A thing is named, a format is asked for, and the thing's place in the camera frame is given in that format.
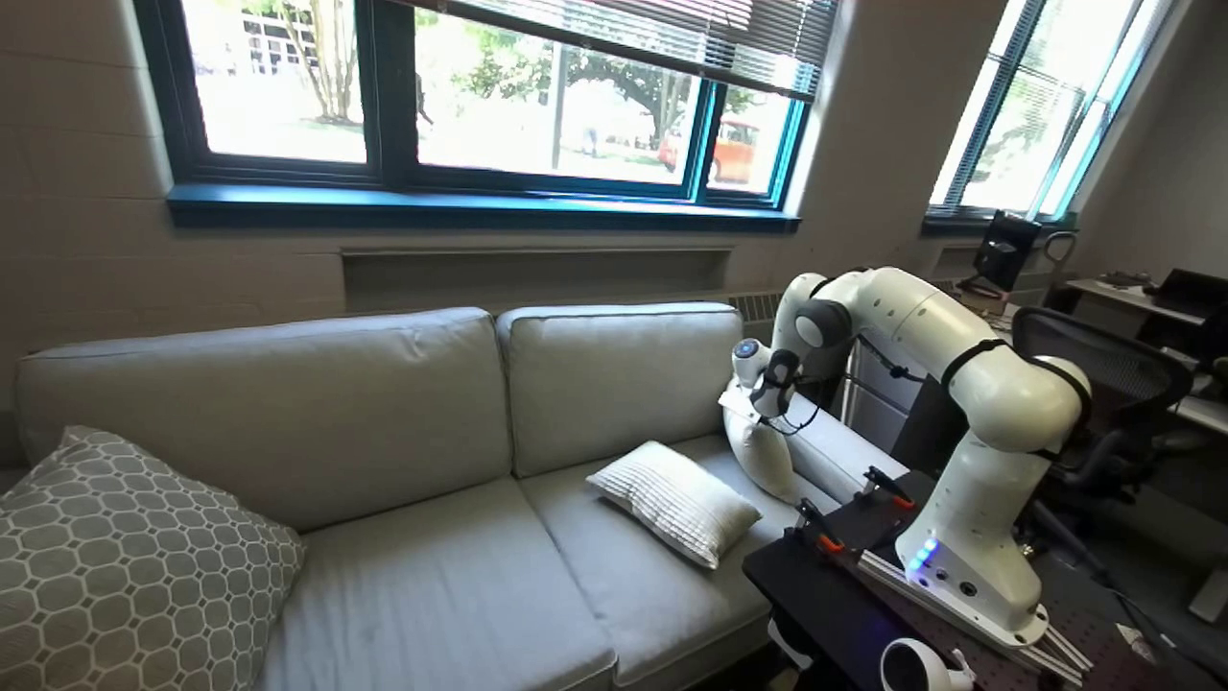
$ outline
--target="patterned throw pillow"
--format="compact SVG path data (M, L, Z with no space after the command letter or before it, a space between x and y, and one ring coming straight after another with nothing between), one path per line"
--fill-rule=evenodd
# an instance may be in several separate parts
M761 523L751 502L659 441L638 445L588 482L708 571Z
M0 688L258 688L304 541L70 426L0 493Z

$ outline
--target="window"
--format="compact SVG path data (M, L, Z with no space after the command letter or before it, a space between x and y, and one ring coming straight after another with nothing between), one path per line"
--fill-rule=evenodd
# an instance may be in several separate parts
M780 218L833 20L833 0L139 6L175 182L685 218Z
M1172 0L1010 0L928 194L931 216L1070 216Z

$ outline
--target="window sill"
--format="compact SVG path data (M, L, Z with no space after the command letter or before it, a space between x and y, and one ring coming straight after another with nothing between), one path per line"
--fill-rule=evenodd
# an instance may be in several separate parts
M400 231L799 231L794 216L646 199L404 194L369 186L175 182L175 225L400 225Z

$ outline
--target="window frame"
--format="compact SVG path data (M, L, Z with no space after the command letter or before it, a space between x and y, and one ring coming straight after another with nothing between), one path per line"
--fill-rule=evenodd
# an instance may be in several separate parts
M794 231L786 212L794 161L808 121L813 97L786 97L780 150L762 193L708 182L717 126L726 113L721 81L698 81L694 129L679 182L607 179L568 171L441 170L418 161L413 97L404 65L413 65L412 6L352 0L357 65L369 161L304 161L211 153L197 90L197 60L180 0L133 0L152 81L165 153L174 166L169 208L180 225L211 223L385 223L432 218L446 225L490 223L497 212L547 218L547 225L591 225L598 216L620 216L624 225L715 225L715 231Z
M1165 2L1165 6L1163 6L1163 16L1156 20L1150 38L1140 44L1140 54L1129 57L1129 67L1124 67L1124 76L1122 76L1122 84L1117 84L1117 90L1114 90L1114 99L1109 99L1109 118L1105 118L1100 135L1099 135L1081 153L1070 150L1070 158L1077 158L1077 171L1076 171L1070 182L1060 193L1060 199L1064 199L1064 202L1060 202L1060 216L1036 216L1036 223L1045 223L1045 225L1065 225L1065 231L1076 225L1076 216L1077 216L1076 202L1077 202L1077 193L1081 193L1081 182L1087 182L1087 171L1091 171L1095 161L1105 153L1105 143L1109 143L1114 126L1122 121L1122 102L1124 102L1124 97L1137 86L1140 65L1156 54L1156 38L1165 30L1165 24L1172 24L1172 16L1173 16L1173 2L1172 2L1172 0L1163 0L1163 2ZM1045 20L1045 6L1047 6L1047 0L1023 0L1022 20L1017 20L1017 25L1013 25L1013 33L1010 33L1010 43L1004 43L1004 48L1001 48L998 74L992 74L992 81L990 81L990 86L986 86L982 111L975 113L975 126L969 126L969 135L966 135L966 145L960 150L960 166L954 166L954 171L950 171L950 179L948 179L948 186L943 186L943 199L926 208L926 225L922 225L922 231L982 231L982 223L986 223L992 212L1001 212L1001 208L975 208L975 202L963 202L963 199L966 199L966 182L969 182L982 153L986 153L986 143L990 143L990 135L992 135L992 121L998 121L998 113L1001 113L1001 108L1004 108L1004 97L1010 97L1010 86L1013 86L1013 76L1023 74L1023 54L1027 54L1031 33L1036 33L1036 25L1038 25L1038 20Z

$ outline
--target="window blinds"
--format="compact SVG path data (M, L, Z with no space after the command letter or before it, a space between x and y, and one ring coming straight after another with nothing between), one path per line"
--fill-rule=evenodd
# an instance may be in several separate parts
M808 97L836 0L386 0L726 84Z

